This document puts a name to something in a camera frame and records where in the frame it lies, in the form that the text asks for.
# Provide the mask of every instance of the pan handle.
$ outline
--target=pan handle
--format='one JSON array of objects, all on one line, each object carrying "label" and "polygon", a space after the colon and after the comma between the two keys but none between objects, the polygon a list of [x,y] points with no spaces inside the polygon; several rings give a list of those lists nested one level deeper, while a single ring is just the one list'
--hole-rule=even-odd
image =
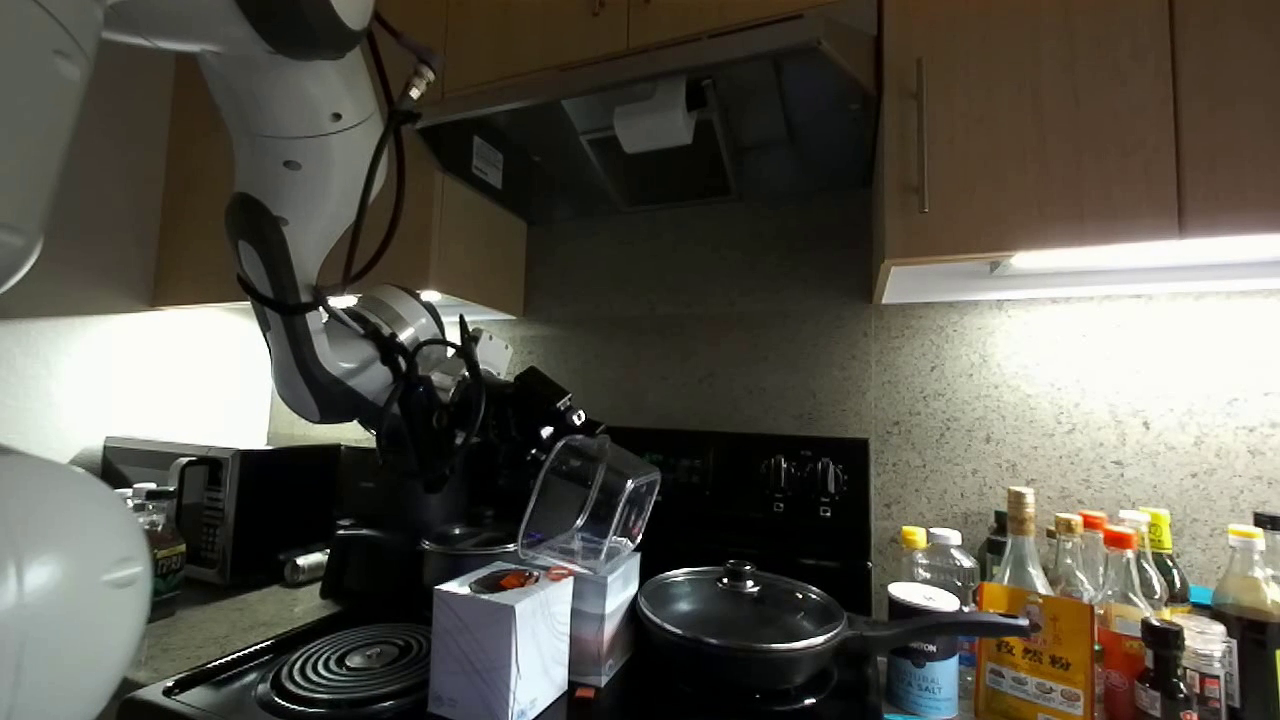
[{"label": "pan handle", "polygon": [[849,620],[841,652],[874,657],[914,641],[937,636],[1032,636],[1036,620],[1028,614],[986,614],[986,611],[940,611],[940,614],[912,614],[912,620]]}]

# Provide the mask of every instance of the wooden cabinet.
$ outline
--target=wooden cabinet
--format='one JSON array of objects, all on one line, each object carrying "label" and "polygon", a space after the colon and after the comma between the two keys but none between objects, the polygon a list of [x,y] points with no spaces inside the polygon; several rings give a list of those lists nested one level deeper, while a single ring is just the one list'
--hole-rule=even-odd
[{"label": "wooden cabinet", "polygon": [[[400,232],[368,284],[436,286],[495,313],[520,313],[524,220],[442,177],[417,137],[405,137],[405,169]],[[223,234],[232,146],[192,59],[177,69],[163,186],[154,299],[245,299]],[[358,257],[374,249],[389,206],[390,191],[381,191],[365,222]],[[338,257],[343,243],[332,249],[322,284],[336,284]]]},{"label": "wooden cabinet", "polygon": [[883,268],[1174,234],[1165,0],[891,0],[879,112]]},{"label": "wooden cabinet", "polygon": [[1280,3],[1171,7],[1182,232],[1280,232]]},{"label": "wooden cabinet", "polygon": [[816,0],[439,0],[442,96],[596,62],[672,41],[801,17]]}]

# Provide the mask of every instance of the microwave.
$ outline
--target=microwave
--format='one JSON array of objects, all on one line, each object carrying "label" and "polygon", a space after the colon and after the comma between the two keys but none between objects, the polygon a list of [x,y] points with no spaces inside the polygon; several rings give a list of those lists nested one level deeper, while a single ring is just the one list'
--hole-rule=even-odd
[{"label": "microwave", "polygon": [[280,556],[336,531],[338,442],[216,446],[106,437],[104,478],[163,505],[187,543],[182,576],[212,588],[280,585]]}]

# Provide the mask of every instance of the kitchen counter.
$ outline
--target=kitchen counter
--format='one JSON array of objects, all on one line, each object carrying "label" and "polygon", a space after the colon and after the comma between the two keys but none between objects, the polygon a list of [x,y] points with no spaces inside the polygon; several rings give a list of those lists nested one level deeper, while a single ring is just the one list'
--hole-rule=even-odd
[{"label": "kitchen counter", "polygon": [[236,652],[251,641],[289,632],[295,622],[332,614],[336,603],[318,599],[318,585],[304,588],[258,588],[245,595],[226,595],[216,603],[182,606],[148,622],[123,684],[154,684],[163,674],[187,673],[203,661]]}]

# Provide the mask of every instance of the stove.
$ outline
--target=stove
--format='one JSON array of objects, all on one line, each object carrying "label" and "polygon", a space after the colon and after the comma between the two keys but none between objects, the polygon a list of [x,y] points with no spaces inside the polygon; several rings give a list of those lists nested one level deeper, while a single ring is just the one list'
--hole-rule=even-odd
[{"label": "stove", "polygon": [[[833,592],[849,611],[873,611],[869,573],[869,442],[834,437],[745,437],[616,427],[623,446],[664,473],[658,505],[639,543],[639,576],[684,562],[748,560]],[[717,717],[879,717],[873,663],[819,673],[797,690],[719,690],[680,681],[637,652],[591,697],[558,697],[542,720],[717,720]],[[265,645],[148,684],[121,720],[400,720],[429,717],[429,611],[374,614],[349,606]]]}]

